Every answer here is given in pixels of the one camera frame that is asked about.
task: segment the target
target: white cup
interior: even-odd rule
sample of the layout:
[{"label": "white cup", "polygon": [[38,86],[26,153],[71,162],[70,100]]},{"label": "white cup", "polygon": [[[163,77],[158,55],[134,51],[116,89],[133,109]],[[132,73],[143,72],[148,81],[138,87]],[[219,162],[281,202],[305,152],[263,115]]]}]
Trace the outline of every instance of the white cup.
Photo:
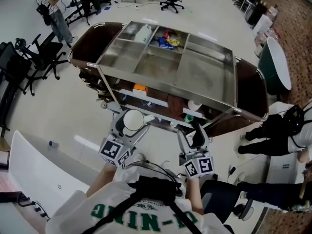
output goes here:
[{"label": "white cup", "polygon": [[144,116],[139,110],[129,110],[124,118],[123,123],[125,125],[124,134],[133,135],[138,131],[145,123],[155,119],[153,115]]},{"label": "white cup", "polygon": [[196,111],[201,107],[202,104],[200,103],[195,103],[192,100],[189,100],[189,102],[187,103],[187,106],[189,107],[189,109],[191,109],[192,111]]}]

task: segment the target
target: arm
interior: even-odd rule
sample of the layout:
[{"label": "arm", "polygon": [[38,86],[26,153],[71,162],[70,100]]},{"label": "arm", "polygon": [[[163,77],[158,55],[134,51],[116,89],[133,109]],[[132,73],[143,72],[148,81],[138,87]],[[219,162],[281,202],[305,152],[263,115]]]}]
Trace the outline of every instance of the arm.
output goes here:
[{"label": "arm", "polygon": [[200,196],[200,188],[199,188],[199,179],[187,179],[186,182],[186,196],[188,200],[190,200],[192,205],[192,211],[199,213],[201,215],[204,214],[203,211],[203,203],[201,201]]},{"label": "arm", "polygon": [[90,197],[102,187],[113,181],[117,167],[106,163],[102,171],[98,174],[93,184],[88,189],[86,196]]},{"label": "arm", "polygon": [[60,1],[60,0],[50,0],[49,3],[54,6],[57,4],[57,2]]},{"label": "arm", "polygon": [[312,160],[312,144],[301,150],[297,159],[300,163],[309,163]]}]

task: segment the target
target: orange box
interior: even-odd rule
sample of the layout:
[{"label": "orange box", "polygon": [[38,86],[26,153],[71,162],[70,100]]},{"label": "orange box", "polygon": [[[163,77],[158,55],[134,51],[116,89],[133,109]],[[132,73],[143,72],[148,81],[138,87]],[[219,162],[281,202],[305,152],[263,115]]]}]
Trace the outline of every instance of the orange box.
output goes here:
[{"label": "orange box", "polygon": [[147,86],[144,86],[144,85],[141,85],[141,84],[135,84],[133,89],[132,89],[132,92],[134,94],[144,94],[144,95],[147,95],[147,90],[148,90],[148,87]]}]

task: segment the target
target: white bottle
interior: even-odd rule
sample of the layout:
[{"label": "white bottle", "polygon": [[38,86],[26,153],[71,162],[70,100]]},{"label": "white bottle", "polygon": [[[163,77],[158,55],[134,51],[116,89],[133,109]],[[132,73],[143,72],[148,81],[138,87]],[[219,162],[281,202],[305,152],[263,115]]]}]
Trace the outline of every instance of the white bottle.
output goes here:
[{"label": "white bottle", "polygon": [[139,32],[137,32],[134,41],[147,43],[151,35],[152,27],[146,24],[139,30]]}]

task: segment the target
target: backpack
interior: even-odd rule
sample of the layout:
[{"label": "backpack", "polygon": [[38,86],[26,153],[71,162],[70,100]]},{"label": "backpack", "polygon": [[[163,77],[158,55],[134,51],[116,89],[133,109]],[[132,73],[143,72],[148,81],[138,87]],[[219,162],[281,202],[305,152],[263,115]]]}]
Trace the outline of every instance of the backpack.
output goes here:
[{"label": "backpack", "polygon": [[52,21],[49,15],[49,8],[51,5],[49,4],[47,7],[42,4],[42,0],[40,0],[40,2],[41,4],[38,4],[38,7],[36,10],[39,12],[40,15],[42,15],[45,25],[49,26],[51,25],[51,21]]},{"label": "backpack", "polygon": [[305,124],[312,123],[312,120],[304,120],[304,114],[311,108],[312,107],[308,108],[307,110],[302,110],[299,106],[295,105],[288,109],[283,116],[285,131],[288,136],[292,138],[294,144],[298,148],[305,147],[297,145],[297,143],[293,139],[293,136],[300,133]]}]

